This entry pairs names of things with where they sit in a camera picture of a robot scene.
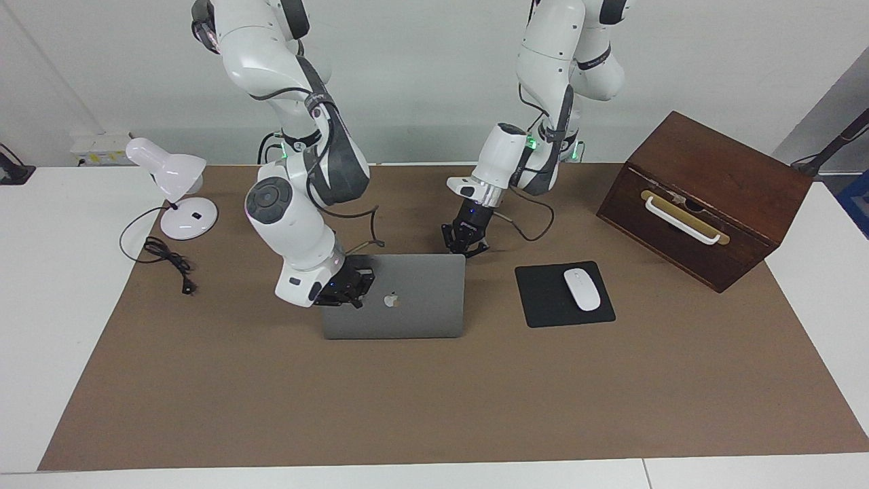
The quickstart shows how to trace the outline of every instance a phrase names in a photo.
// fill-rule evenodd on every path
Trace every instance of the drawer handle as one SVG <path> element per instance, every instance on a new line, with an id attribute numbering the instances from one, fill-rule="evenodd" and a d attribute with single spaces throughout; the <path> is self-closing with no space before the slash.
<path id="1" fill-rule="evenodd" d="M 673 204 L 670 204 L 667 201 L 661 201 L 662 207 L 666 207 L 666 209 L 662 209 L 655 205 L 655 195 L 650 191 L 644 191 L 641 195 L 643 199 L 646 200 L 646 209 L 649 212 L 652 212 L 655 216 L 658 216 L 661 219 L 664 219 L 669 224 L 676 226 L 680 231 L 686 233 L 691 238 L 694 238 L 700 241 L 704 245 L 726 245 L 730 243 L 730 238 L 726 234 L 722 234 L 720 231 L 716 230 L 709 224 L 704 223 L 703 221 L 697 219 L 696 217 L 688 214 L 683 211 L 679 207 L 676 207 Z M 702 231 L 698 231 L 696 228 L 703 228 L 706 233 Z M 707 234 L 714 234 L 715 238 L 710 238 Z"/>

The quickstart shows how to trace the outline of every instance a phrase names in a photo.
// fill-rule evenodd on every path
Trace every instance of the power cord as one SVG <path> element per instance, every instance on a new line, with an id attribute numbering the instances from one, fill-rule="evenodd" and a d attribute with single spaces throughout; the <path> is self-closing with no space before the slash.
<path id="1" fill-rule="evenodd" d="M 133 224 L 138 222 L 139 219 L 149 215 L 151 212 L 166 211 L 169 208 L 170 207 L 162 206 L 155 207 L 154 209 L 143 212 L 139 215 L 139 217 L 130 221 L 130 223 L 127 224 L 127 227 L 123 228 L 123 231 L 121 231 L 121 236 L 117 239 L 117 245 L 121 249 L 121 253 L 123 253 L 125 257 L 133 260 L 136 263 L 149 265 L 168 261 L 178 270 L 179 273 L 181 273 L 181 278 L 183 280 L 181 293 L 184 295 L 192 295 L 193 292 L 195 292 L 198 288 L 197 285 L 188 277 L 190 272 L 194 269 L 193 264 L 191 264 L 184 256 L 172 251 L 169 246 L 165 242 L 163 242 L 162 239 L 156 238 L 154 236 L 148 236 L 147 238 L 145 238 L 145 244 L 143 246 L 143 249 L 156 257 L 152 260 L 140 260 L 138 258 L 131 257 L 130 254 L 123 249 L 123 236 L 127 233 L 129 228 L 132 227 Z"/>
<path id="2" fill-rule="evenodd" d="M 546 207 L 547 209 L 549 209 L 549 224 L 547 224 L 546 229 L 544 229 L 536 237 L 529 238 L 525 234 L 525 232 L 519 227 L 519 225 L 516 224 L 515 221 L 513 221 L 512 218 L 509 218 L 509 217 L 505 216 L 504 214 L 501 214 L 500 212 L 497 212 L 497 211 L 494 213 L 494 215 L 497 216 L 498 218 L 504 219 L 505 221 L 509 222 L 519 232 L 519 235 L 522 236 L 522 239 L 528 241 L 529 243 L 533 243 L 534 241 L 538 241 L 541 238 L 543 238 L 544 236 L 546 236 L 547 233 L 549 232 L 549 230 L 552 229 L 552 224 L 555 222 L 555 209 L 549 204 L 543 203 L 539 200 L 534 200 L 532 198 L 525 197 L 524 195 L 522 195 L 518 191 L 516 191 L 516 189 L 513 187 L 510 187 L 510 191 L 513 192 L 514 194 L 516 194 L 516 196 L 519 198 L 527 200 L 528 202 L 530 202 L 532 204 L 542 205 L 543 207 Z"/>

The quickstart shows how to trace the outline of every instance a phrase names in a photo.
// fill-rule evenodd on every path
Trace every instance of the blue object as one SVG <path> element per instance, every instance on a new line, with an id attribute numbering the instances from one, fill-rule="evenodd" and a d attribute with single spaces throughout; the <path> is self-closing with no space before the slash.
<path id="1" fill-rule="evenodd" d="M 836 200 L 869 238 L 869 171 L 860 175 L 840 192 Z"/>

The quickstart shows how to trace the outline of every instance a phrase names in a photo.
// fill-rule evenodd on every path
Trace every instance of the lamp shade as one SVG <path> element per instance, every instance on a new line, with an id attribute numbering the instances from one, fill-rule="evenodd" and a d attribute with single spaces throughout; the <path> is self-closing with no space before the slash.
<path id="1" fill-rule="evenodd" d="M 171 203 L 180 200 L 194 186 L 201 186 L 197 183 L 205 170 L 205 160 L 200 157 L 171 154 L 144 137 L 127 144 L 127 157 L 154 177 Z"/>

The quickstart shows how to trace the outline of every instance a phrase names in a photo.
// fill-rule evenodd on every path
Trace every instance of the laptop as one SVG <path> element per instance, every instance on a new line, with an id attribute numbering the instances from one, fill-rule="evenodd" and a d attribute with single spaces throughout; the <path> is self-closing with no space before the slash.
<path id="1" fill-rule="evenodd" d="M 350 304 L 322 307 L 326 339 L 458 338 L 464 329 L 462 255 L 351 255 L 370 266 L 375 281 Z"/>

